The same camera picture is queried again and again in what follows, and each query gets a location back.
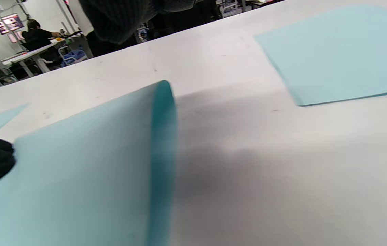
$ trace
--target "white table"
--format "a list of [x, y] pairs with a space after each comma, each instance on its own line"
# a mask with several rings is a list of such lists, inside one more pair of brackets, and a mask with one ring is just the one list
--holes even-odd
[[2, 87], [0, 111], [31, 105], [0, 138], [167, 79], [173, 246], [386, 246], [387, 96], [295, 106], [253, 38], [353, 3], [387, 6], [286, 0]]
[[42, 48], [38, 48], [38, 49], [33, 50], [31, 52], [22, 54], [20, 56], [16, 56], [12, 59], [3, 61], [2, 63], [3, 63], [3, 65], [6, 65], [6, 66], [11, 66], [12, 64], [19, 63], [23, 67], [25, 72], [28, 74], [28, 76], [33, 77], [34, 74], [31, 72], [31, 70], [29, 70], [28, 66], [25, 64], [25, 60], [30, 59], [30, 58], [34, 58], [34, 61], [37, 63], [37, 66], [40, 68], [42, 73], [47, 73], [50, 70], [48, 69], [46, 64], [41, 60], [40, 54], [43, 53], [44, 51], [46, 51], [47, 49], [56, 46], [58, 43], [60, 43], [62, 41], [52, 42], [50, 45], [46, 45]]

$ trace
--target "workstation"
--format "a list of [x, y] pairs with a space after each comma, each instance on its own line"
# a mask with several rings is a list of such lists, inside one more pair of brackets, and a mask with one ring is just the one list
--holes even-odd
[[[28, 20], [43, 21], [43, 28], [61, 33], [52, 38], [48, 45], [32, 47], [25, 39], [28, 33]], [[73, 49], [80, 49], [83, 55], [77, 58], [64, 58]], [[53, 53], [54, 60], [42, 56]], [[67, 2], [0, 0], [0, 86], [4, 86], [37, 74], [49, 72], [92, 57], [78, 24], [68, 10]]]

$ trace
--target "person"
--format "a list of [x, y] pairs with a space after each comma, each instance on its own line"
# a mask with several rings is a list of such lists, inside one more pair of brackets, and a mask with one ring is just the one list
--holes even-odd
[[196, 0], [79, 0], [101, 41], [123, 44], [157, 13], [190, 9]]
[[79, 0], [69, 0], [69, 8], [73, 17], [87, 39], [88, 46], [92, 51], [93, 57], [102, 56], [117, 50], [121, 50], [133, 45], [137, 45], [136, 37], [132, 34], [122, 44], [103, 41], [95, 34], [93, 25], [85, 15]]
[[22, 33], [25, 39], [27, 48], [30, 51], [50, 45], [51, 38], [58, 38], [61, 34], [59, 32], [50, 32], [43, 30], [41, 25], [36, 20], [28, 20], [28, 32]]
[[[29, 51], [33, 51], [51, 44], [50, 39], [58, 38], [61, 34], [59, 32], [50, 32], [43, 30], [38, 21], [28, 20], [28, 32], [23, 32], [22, 37], [25, 39], [23, 47]], [[46, 61], [53, 61], [53, 65], [61, 64], [61, 57], [54, 47], [50, 47], [45, 52], [40, 54], [40, 57]]]

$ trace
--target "blue fabric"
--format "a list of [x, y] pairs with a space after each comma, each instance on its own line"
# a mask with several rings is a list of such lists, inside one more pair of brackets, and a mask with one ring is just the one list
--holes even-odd
[[387, 93], [387, 9], [339, 8], [256, 39], [297, 105]]
[[72, 50], [64, 55], [64, 61], [61, 63], [61, 67], [65, 67], [75, 62], [75, 60], [68, 58], [75, 58], [78, 60], [83, 56], [85, 56], [85, 52], [83, 50]]
[[167, 245], [175, 110], [162, 81], [17, 139], [0, 245]]

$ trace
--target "chair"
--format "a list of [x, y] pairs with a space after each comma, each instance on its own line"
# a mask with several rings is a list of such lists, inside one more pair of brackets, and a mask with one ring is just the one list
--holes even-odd
[[59, 55], [61, 56], [61, 59], [62, 59], [62, 60], [64, 61], [64, 63], [66, 64], [66, 66], [72, 65], [72, 64], [75, 64], [75, 63], [78, 63], [78, 62], [82, 62], [82, 61], [88, 59], [87, 54], [86, 54], [86, 52], [84, 52], [84, 50], [83, 50], [83, 52], [84, 52], [85, 55], [84, 55], [83, 57], [79, 58], [79, 59], [75, 59], [75, 58], [73, 58], [73, 57], [64, 58], [64, 55], [63, 55], [63, 53], [62, 53], [62, 50], [66, 49], [66, 48], [68, 48], [67, 45], [64, 45], [64, 46], [58, 48], [58, 53], [59, 53]]

